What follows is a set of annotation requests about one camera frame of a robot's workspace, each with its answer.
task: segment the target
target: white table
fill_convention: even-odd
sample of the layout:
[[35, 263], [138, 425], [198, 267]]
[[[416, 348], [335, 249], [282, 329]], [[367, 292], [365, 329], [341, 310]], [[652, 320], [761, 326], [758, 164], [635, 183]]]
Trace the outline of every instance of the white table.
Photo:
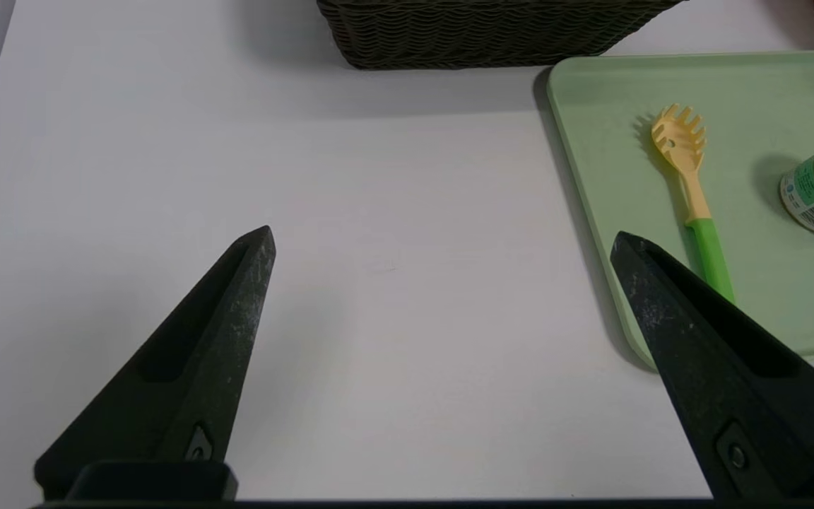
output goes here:
[[[692, 0], [611, 54], [814, 49]], [[0, 61], [0, 507], [238, 235], [278, 243], [240, 497], [708, 496], [631, 363], [539, 68], [361, 72], [312, 0], [19, 2]]]

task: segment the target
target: dark woven basket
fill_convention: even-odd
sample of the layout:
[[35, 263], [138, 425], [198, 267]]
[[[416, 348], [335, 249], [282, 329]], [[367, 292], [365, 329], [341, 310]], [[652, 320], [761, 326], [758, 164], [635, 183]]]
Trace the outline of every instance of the dark woven basket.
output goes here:
[[317, 0], [359, 69], [547, 65], [601, 54], [681, 0]]

